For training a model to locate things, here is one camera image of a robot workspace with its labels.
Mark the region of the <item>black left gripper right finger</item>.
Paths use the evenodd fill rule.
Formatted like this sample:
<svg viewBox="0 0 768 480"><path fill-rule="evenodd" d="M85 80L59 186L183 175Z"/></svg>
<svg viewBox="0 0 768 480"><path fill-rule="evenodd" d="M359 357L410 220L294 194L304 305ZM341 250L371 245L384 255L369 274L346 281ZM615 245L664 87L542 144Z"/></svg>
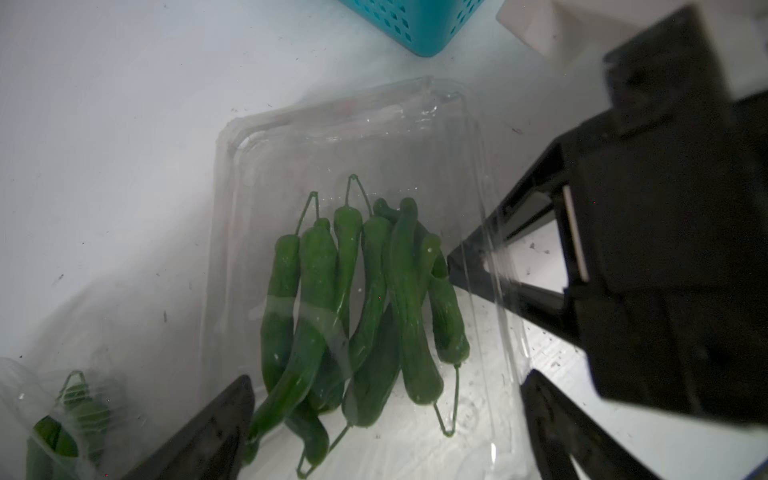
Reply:
<svg viewBox="0 0 768 480"><path fill-rule="evenodd" d="M532 370L520 387L531 447L543 479L654 479L543 373Z"/></svg>

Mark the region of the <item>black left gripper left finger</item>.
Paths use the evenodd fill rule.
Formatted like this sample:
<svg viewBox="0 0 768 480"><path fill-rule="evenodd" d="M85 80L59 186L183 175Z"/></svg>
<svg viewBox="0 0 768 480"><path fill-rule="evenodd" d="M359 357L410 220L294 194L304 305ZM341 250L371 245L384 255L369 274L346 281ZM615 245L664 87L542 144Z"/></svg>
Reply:
<svg viewBox="0 0 768 480"><path fill-rule="evenodd" d="M241 375L125 477L237 478L254 405L251 379Z"/></svg>

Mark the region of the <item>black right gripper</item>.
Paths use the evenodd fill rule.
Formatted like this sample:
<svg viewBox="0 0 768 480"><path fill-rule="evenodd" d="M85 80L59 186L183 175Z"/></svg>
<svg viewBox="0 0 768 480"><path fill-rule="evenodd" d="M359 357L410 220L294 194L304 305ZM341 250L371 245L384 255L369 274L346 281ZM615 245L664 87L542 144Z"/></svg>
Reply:
<svg viewBox="0 0 768 480"><path fill-rule="evenodd" d="M767 120L730 98L696 6L608 53L604 75L611 108L547 145L449 254L449 279L583 342L605 398L763 423ZM500 278L502 250L549 223L570 261L566 185L583 278L570 295Z"/></svg>

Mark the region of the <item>green pepper bunch container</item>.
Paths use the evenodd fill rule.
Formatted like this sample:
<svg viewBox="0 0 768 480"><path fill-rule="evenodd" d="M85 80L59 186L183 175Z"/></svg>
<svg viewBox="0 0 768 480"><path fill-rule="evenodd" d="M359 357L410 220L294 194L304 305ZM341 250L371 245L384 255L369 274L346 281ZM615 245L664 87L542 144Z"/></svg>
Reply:
<svg viewBox="0 0 768 480"><path fill-rule="evenodd" d="M253 462L284 426L302 442L302 479L338 445L323 415L340 411L346 429L371 427L397 383L413 403L437 407L439 365L459 369L470 356L441 238L413 198L344 203L324 217L311 192L303 213L313 222L275 242L259 332L266 398L243 453Z"/></svg>
<svg viewBox="0 0 768 480"><path fill-rule="evenodd" d="M54 406L58 417L39 419L27 440L27 479L80 479L97 473L106 449L112 413L91 392L86 376L73 370L66 377Z"/></svg>

